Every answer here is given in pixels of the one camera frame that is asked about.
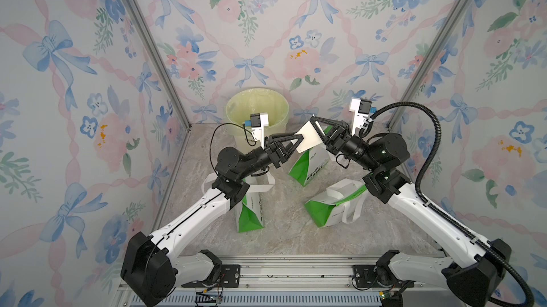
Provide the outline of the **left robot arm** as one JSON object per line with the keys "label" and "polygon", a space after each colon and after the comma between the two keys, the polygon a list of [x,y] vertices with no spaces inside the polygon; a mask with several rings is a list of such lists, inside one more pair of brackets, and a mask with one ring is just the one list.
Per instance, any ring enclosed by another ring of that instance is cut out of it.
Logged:
{"label": "left robot arm", "polygon": [[186,246],[213,221],[236,207],[248,193],[247,177],[287,162],[304,137],[296,133],[266,137],[249,153],[225,147],[217,157],[212,186],[188,210],[164,227],[128,242],[121,278],[146,306],[156,306],[182,285],[219,284],[222,261],[209,250],[183,257]]}

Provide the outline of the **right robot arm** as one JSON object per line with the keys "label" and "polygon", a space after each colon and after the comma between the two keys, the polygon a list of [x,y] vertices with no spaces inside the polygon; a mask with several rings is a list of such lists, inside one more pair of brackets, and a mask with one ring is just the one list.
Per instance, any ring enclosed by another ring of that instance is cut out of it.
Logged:
{"label": "right robot arm", "polygon": [[310,122],[330,153],[367,170],[363,181],[369,195],[404,214],[447,254],[433,258],[387,251],[376,262],[380,283],[421,282],[451,291],[468,306],[487,305],[506,273],[496,257],[508,259],[510,246],[465,231],[456,218],[419,197],[416,184],[398,170],[410,157],[401,135],[386,133],[369,144],[352,133],[347,123],[322,117],[312,117]]}

